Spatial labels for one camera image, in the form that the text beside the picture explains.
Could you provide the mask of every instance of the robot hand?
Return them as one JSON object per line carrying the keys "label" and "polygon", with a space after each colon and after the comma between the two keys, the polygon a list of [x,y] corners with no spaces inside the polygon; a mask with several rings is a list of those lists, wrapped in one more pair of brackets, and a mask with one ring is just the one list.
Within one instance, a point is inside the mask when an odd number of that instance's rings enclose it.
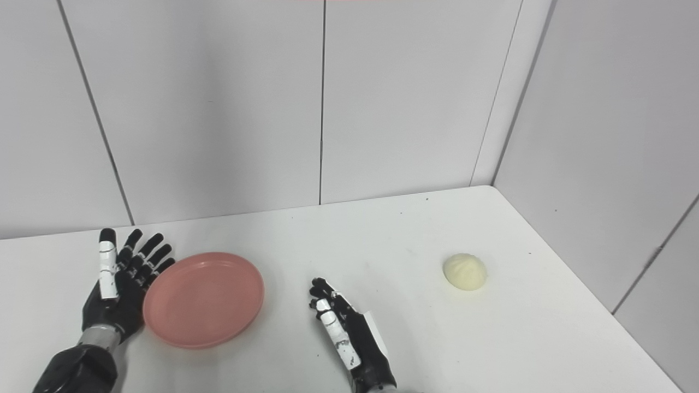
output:
{"label": "robot hand", "polygon": [[335,349],[351,375],[354,393],[396,391],[386,346],[370,313],[360,314],[323,278],[310,289],[310,307],[323,322]]}
{"label": "robot hand", "polygon": [[173,258],[160,261],[172,247],[156,234],[134,255],[143,233],[135,229],[116,252],[116,233],[99,237],[99,280],[82,307],[82,336],[77,346],[56,354],[39,378],[34,393],[109,393],[117,379],[113,350],[143,326],[143,300],[151,283]]}

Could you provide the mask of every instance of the white wall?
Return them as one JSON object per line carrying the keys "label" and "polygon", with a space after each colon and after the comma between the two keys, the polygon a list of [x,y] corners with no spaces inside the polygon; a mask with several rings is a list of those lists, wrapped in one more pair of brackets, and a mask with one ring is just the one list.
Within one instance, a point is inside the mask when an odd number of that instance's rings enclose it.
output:
{"label": "white wall", "polygon": [[699,192],[696,15],[558,1],[495,181],[610,310]]}
{"label": "white wall", "polygon": [[694,206],[616,314],[686,393],[699,392],[698,240]]}
{"label": "white wall", "polygon": [[321,1],[64,3],[136,224],[318,203]]}
{"label": "white wall", "polygon": [[328,2],[324,203],[470,184],[520,4]]}
{"label": "white wall", "polygon": [[0,238],[128,225],[54,1],[0,1]]}
{"label": "white wall", "polygon": [[[63,5],[143,224],[488,183],[550,1]],[[1,235],[128,224],[58,7],[4,7],[9,129],[62,132],[2,147]]]}

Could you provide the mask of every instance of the white fingertip cover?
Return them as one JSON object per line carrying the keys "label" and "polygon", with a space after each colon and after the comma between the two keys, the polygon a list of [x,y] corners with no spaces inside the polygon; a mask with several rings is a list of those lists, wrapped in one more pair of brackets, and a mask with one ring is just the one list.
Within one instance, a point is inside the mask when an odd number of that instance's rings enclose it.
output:
{"label": "white fingertip cover", "polygon": [[117,273],[117,247],[110,241],[99,242],[99,294],[103,300],[119,297],[114,275]]}
{"label": "white fingertip cover", "polygon": [[352,346],[350,336],[345,329],[343,329],[343,326],[338,320],[338,316],[331,310],[328,301],[325,299],[319,300],[316,305],[316,310],[328,310],[320,315],[320,320],[323,322],[325,330],[328,332],[335,349],[338,351],[340,358],[345,364],[345,368],[347,368],[347,370],[352,370],[361,365],[361,359],[354,350],[354,346]]}

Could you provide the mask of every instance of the robotic arm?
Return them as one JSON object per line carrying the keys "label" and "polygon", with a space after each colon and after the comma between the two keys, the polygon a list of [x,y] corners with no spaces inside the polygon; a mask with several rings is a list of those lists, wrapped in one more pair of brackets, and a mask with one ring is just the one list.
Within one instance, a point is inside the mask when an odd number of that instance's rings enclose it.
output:
{"label": "robotic arm", "polygon": [[100,276],[82,307],[82,336],[75,347],[56,354],[34,393],[109,393],[117,380],[114,349],[143,326],[143,300],[151,283],[175,263],[161,260],[172,247],[156,234],[134,255],[143,233],[135,229],[117,255],[117,236],[103,229],[99,237]]}
{"label": "robotic arm", "polygon": [[395,392],[387,349],[370,313],[360,314],[323,278],[315,278],[311,309],[323,322],[340,358],[349,371],[354,393]]}

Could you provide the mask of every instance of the robot finger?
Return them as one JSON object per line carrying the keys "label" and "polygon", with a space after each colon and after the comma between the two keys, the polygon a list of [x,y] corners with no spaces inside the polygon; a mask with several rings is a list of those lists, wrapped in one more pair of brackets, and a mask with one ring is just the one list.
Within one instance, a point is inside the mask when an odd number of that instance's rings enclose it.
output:
{"label": "robot finger", "polygon": [[153,255],[151,255],[148,260],[138,269],[136,274],[134,275],[134,279],[138,283],[138,285],[143,286],[145,283],[146,279],[150,277],[151,273],[153,273],[153,269],[155,269],[155,266],[157,266],[160,261],[165,258],[167,254],[172,251],[172,247],[169,244],[166,244],[158,249],[158,251],[154,252]]}
{"label": "robot finger", "polygon": [[102,300],[119,297],[114,275],[117,273],[117,233],[105,228],[99,234],[99,291]]}
{"label": "robot finger", "polygon": [[311,280],[311,285],[310,294],[318,298],[330,299],[335,292],[335,289],[323,277],[314,278]]}
{"label": "robot finger", "polygon": [[168,267],[172,266],[175,264],[175,258],[168,258],[165,259],[165,261],[161,264],[159,264],[153,272],[150,274],[150,276],[146,277],[146,279],[143,281],[143,287],[144,290],[148,290],[150,288],[150,285],[155,281],[156,278],[160,275],[160,273],[164,272],[165,269]]}
{"label": "robot finger", "polygon": [[146,256],[148,256],[153,251],[153,249],[155,249],[156,246],[158,246],[162,241],[163,235],[160,233],[155,234],[152,238],[148,239],[148,241],[145,242],[143,247],[141,247],[138,251],[138,254],[136,254],[136,256],[129,260],[129,263],[126,265],[125,269],[129,272],[129,275],[131,277],[134,277],[136,275],[136,272],[143,265]]}
{"label": "robot finger", "polygon": [[127,264],[129,264],[129,261],[134,255],[136,243],[140,240],[141,236],[143,236],[143,232],[136,228],[127,238],[126,243],[124,243],[124,247],[121,251],[119,251],[119,255],[117,256],[117,267],[119,270],[125,269]]}

